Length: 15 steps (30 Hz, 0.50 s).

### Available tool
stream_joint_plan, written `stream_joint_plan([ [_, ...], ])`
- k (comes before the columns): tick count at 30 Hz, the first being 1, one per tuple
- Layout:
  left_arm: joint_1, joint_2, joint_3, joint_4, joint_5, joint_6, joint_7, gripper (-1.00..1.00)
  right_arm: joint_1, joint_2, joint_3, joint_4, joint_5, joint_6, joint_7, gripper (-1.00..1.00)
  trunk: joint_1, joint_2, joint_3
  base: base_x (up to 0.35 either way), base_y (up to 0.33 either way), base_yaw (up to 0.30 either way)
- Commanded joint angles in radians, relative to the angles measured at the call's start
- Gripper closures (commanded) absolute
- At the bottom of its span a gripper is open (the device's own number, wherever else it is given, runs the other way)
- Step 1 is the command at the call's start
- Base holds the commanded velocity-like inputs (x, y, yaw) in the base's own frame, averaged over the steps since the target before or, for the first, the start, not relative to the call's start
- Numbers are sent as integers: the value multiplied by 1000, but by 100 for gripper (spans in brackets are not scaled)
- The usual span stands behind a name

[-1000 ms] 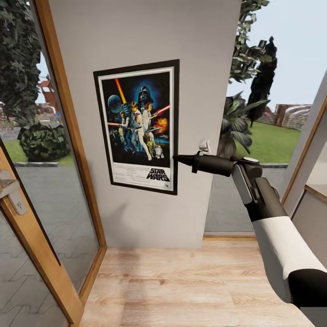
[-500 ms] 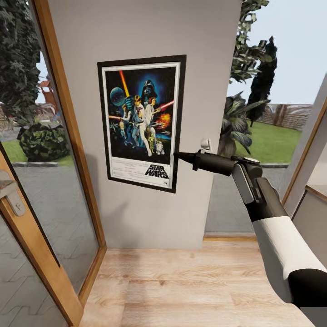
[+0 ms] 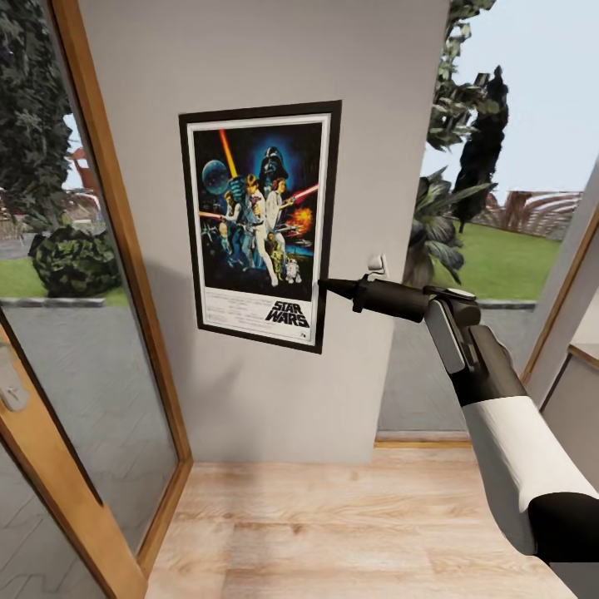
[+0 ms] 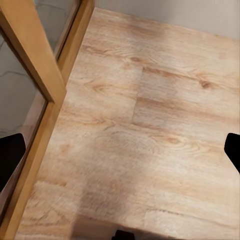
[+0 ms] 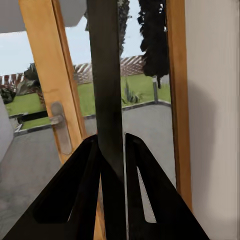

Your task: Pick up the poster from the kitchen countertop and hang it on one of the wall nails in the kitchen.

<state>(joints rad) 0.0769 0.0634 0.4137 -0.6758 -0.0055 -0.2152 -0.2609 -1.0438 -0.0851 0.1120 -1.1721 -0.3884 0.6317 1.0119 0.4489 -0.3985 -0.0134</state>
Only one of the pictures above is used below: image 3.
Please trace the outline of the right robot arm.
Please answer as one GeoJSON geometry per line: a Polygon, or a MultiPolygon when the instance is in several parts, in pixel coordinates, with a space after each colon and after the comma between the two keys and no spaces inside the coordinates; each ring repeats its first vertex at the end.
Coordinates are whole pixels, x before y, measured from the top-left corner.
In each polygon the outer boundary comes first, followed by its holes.
{"type": "Polygon", "coordinates": [[[599,495],[567,456],[469,292],[388,281],[386,252],[371,274],[319,286],[363,309],[423,319],[453,382],[488,506],[507,540],[542,559],[578,599],[599,599],[599,495]]]}

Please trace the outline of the poster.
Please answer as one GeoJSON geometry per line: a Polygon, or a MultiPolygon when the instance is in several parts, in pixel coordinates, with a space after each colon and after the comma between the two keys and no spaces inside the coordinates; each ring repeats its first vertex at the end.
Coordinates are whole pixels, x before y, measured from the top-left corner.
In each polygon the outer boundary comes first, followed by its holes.
{"type": "Polygon", "coordinates": [[[199,329],[322,354],[342,104],[178,115],[199,329]]]}

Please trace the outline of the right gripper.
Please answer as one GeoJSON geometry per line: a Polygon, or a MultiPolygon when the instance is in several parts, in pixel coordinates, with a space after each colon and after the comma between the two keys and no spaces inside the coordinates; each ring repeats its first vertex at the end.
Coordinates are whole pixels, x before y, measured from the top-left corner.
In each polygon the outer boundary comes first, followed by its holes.
{"type": "Polygon", "coordinates": [[[398,317],[404,303],[406,288],[403,284],[384,280],[367,280],[369,274],[363,279],[353,281],[319,280],[319,286],[331,290],[334,294],[341,295],[354,302],[353,311],[362,312],[363,309],[372,310],[382,314],[398,317]]]}

